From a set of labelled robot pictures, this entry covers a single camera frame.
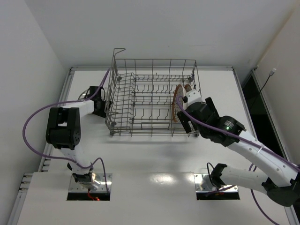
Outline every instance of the metal mounting plate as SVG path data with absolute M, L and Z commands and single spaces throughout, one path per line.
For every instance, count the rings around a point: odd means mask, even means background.
M 194 173 L 194 179 L 195 179 L 195 188 L 196 193 L 207 193 L 209 191 L 215 191 L 216 188 L 211 184 L 210 178 L 208 176 L 208 173 Z M 222 191 L 220 189 L 220 192 L 224 193 L 238 193 L 238 186 L 234 186 L 231 189 Z
M 112 178 L 113 175 L 111 173 L 106 174 L 106 180 L 107 180 L 107 187 L 108 191 L 111 191 L 112 188 Z M 106 187 L 105 187 L 105 179 L 104 179 L 104 173 L 97 173 L 96 182 L 99 184 L 98 189 L 92 189 L 91 193 L 106 193 Z M 69 193 L 87 193 L 88 189 L 80 185 L 79 183 L 76 183 L 74 178 L 71 177 L 70 185 L 69 185 Z

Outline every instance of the metal wire basket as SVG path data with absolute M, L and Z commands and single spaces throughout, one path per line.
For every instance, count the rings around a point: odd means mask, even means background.
M 200 90 L 196 60 L 117 59 L 124 50 L 113 51 L 105 106 L 110 134 L 186 135 L 172 116 L 173 95 L 178 84 Z

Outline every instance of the dish rack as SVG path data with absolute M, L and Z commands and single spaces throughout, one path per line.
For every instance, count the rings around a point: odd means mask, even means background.
M 178 84 L 200 91 L 196 60 L 117 59 L 124 50 L 113 51 L 105 105 L 110 134 L 186 135 L 172 118 L 173 95 Z

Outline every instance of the metal bracket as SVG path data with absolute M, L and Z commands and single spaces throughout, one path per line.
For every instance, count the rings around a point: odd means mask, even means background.
M 210 191 L 216 191 L 216 188 L 211 184 L 208 173 L 194 173 L 196 193 L 208 193 Z M 220 193 L 238 193 L 238 186 L 234 186 L 231 189 L 222 191 Z
M 28 191 L 32 176 L 33 176 L 32 173 L 25 173 L 23 175 L 23 179 L 22 179 L 21 185 L 19 187 L 19 192 L 27 192 Z
M 111 173 L 106 174 L 107 187 L 109 192 L 111 191 L 111 187 L 112 187 L 112 178 L 113 175 Z M 91 193 L 107 193 L 103 173 L 96 174 L 95 183 L 97 184 L 97 187 L 92 189 L 90 191 Z M 79 183 L 76 183 L 74 178 L 71 177 L 71 181 L 69 185 L 69 193 L 87 193 L 87 192 L 88 192 L 87 188 L 83 187 Z

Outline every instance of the white wall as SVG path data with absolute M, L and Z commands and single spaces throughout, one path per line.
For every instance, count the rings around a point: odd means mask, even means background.
M 257 79 L 265 94 L 292 161 L 300 164 L 300 6 L 259 63 Z
M 58 100 L 67 71 L 24 0 L 1 1 L 0 31 L 0 225 L 5 225 L 23 174 L 36 171 L 40 161 L 23 143 L 23 124 L 34 110 Z M 40 151 L 46 114 L 34 118 L 27 132 Z
M 296 0 L 25 0 L 62 63 L 187 58 L 234 66 L 241 80 Z

